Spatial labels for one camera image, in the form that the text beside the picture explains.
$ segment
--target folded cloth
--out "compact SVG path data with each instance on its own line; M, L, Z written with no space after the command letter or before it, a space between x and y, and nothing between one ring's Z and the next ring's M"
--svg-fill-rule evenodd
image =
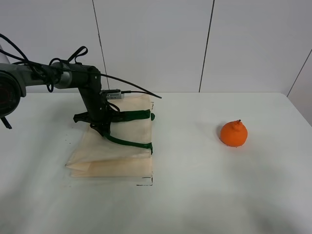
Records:
M151 109L148 95L110 102L118 106L120 111ZM111 136L137 143L150 143L151 118L111 123ZM72 169L71 176L74 177L151 176L151 150L113 143L88 127L66 167Z

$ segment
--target green strap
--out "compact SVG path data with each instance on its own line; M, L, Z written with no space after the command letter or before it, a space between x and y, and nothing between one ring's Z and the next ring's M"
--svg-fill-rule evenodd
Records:
M146 119L151 116L151 110L145 111L122 111L115 114L112 118L112 122L128 122L136 119Z
M151 149L151 154L153 154L152 143L143 144L143 143L136 143L136 142L126 141L126 140L115 138L115 137L109 135L109 133L104 133L104 136L108 140L110 140L111 142L119 144L119 145L129 145L129 146L135 146L135 147L139 147L139 148L143 148L143 149Z

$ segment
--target white table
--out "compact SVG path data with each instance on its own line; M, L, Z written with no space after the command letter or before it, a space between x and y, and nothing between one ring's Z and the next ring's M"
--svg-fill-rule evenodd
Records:
M71 180L80 95L27 94L0 126L0 233L312 233L312 127L284 95L161 95L154 183L136 186ZM217 132L237 119L249 137L227 147Z

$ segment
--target orange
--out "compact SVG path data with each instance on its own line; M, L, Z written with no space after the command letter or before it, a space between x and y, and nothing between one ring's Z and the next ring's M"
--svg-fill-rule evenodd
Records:
M241 146L245 143L248 132L241 120L229 122L221 129L221 141L228 146Z

